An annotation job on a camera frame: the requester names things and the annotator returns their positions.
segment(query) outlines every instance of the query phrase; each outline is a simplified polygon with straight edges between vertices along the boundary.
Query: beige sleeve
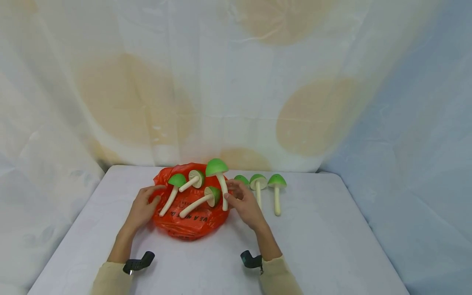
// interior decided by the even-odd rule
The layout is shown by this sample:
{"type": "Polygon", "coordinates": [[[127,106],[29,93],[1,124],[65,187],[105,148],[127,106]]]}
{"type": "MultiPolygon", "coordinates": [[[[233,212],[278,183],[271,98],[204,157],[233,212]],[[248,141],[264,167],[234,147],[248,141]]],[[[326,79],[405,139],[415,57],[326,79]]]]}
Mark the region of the beige sleeve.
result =
{"type": "Polygon", "coordinates": [[[123,271],[124,263],[105,262],[93,281],[92,295],[128,295],[133,276],[123,271]]]}
{"type": "Polygon", "coordinates": [[[261,283],[266,295],[303,295],[284,256],[271,261],[262,260],[261,283]]]}

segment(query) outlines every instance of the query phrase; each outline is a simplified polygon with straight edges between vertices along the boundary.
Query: white mushroom stem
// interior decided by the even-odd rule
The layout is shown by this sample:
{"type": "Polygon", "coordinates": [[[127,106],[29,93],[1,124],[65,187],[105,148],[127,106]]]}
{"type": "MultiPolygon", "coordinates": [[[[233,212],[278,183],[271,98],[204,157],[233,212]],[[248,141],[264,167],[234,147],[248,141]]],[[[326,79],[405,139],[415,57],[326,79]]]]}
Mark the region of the white mushroom stem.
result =
{"type": "Polygon", "coordinates": [[[189,187],[193,186],[200,180],[200,176],[195,176],[194,178],[190,179],[186,184],[181,186],[178,191],[183,192],[184,190],[188,189],[189,187]]]}
{"type": "Polygon", "coordinates": [[[259,208],[262,209],[262,201],[261,201],[261,184],[258,180],[256,180],[256,199],[257,203],[259,204],[259,208]]]}
{"type": "MultiPolygon", "coordinates": [[[[228,187],[226,186],[226,180],[223,173],[217,173],[216,178],[218,179],[219,185],[221,186],[221,193],[223,196],[228,193],[228,187]]],[[[223,198],[223,211],[228,211],[228,201],[223,198]]]]}
{"type": "Polygon", "coordinates": [[[172,203],[174,202],[175,198],[176,198],[176,195],[177,195],[177,192],[178,192],[178,187],[174,186],[174,188],[172,189],[172,192],[170,193],[170,196],[169,198],[167,199],[167,202],[166,204],[164,205],[164,207],[160,210],[159,212],[159,216],[164,216],[164,214],[166,214],[167,210],[169,210],[170,206],[172,205],[172,203]]]}
{"type": "Polygon", "coordinates": [[[280,216],[280,198],[279,198],[279,193],[280,188],[278,185],[274,187],[274,213],[276,216],[280,216]]]}
{"type": "Polygon", "coordinates": [[[206,201],[209,201],[213,198],[213,194],[208,194],[206,196],[203,196],[202,198],[196,200],[192,204],[188,205],[187,208],[183,209],[180,213],[179,216],[180,218],[185,218],[190,212],[192,212],[195,208],[200,206],[201,204],[205,203],[206,201]]]}

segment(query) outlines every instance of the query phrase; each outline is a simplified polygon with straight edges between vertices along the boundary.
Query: right hand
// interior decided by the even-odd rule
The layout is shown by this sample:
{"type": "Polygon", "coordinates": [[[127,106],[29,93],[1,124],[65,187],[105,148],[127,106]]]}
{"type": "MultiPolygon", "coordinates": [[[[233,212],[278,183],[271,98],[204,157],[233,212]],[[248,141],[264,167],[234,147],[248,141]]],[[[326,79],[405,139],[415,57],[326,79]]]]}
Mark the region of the right hand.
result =
{"type": "Polygon", "coordinates": [[[225,194],[223,197],[236,209],[243,222],[254,231],[267,226],[256,198],[249,188],[241,181],[234,179],[227,180],[226,185],[233,194],[225,194]]]}

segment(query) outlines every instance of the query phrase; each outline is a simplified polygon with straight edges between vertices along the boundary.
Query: black wrist device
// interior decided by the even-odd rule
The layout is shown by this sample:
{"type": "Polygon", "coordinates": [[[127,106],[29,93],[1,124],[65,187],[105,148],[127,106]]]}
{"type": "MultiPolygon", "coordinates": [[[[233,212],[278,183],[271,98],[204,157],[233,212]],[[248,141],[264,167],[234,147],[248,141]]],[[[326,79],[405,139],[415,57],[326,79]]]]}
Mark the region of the black wrist device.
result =
{"type": "Polygon", "coordinates": [[[141,259],[128,259],[126,261],[125,266],[123,267],[123,271],[128,275],[132,275],[136,270],[142,270],[146,267],[151,265],[152,260],[154,259],[154,253],[151,251],[147,251],[144,253],[141,259]]]}

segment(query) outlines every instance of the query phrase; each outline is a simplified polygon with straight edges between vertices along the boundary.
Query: beige polka dot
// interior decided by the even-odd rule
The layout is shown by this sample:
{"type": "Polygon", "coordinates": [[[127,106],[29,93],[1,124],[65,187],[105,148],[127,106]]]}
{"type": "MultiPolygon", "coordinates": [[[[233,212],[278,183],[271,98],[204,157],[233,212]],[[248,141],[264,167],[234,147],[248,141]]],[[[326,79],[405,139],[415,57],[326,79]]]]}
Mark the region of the beige polka dot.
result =
{"type": "Polygon", "coordinates": [[[38,12],[38,6],[34,0],[13,0],[13,3],[28,13],[38,12]]]}
{"type": "Polygon", "coordinates": [[[104,170],[113,165],[126,164],[116,152],[100,144],[96,139],[90,140],[90,149],[92,151],[92,156],[104,170]]]}
{"type": "Polygon", "coordinates": [[[356,81],[343,78],[315,81],[297,90],[285,103],[277,120],[279,144],[303,156],[322,155],[338,142],[349,126],[348,103],[356,81]]]}
{"type": "Polygon", "coordinates": [[[337,0],[234,0],[236,20],[261,42],[289,45],[312,33],[337,0]]]}
{"type": "Polygon", "coordinates": [[[122,143],[177,145],[193,130],[188,94],[164,69],[122,54],[91,62],[76,77],[96,122],[122,143]]]}
{"type": "Polygon", "coordinates": [[[244,147],[226,148],[219,155],[230,169],[272,171],[269,160],[260,153],[244,147]]]}

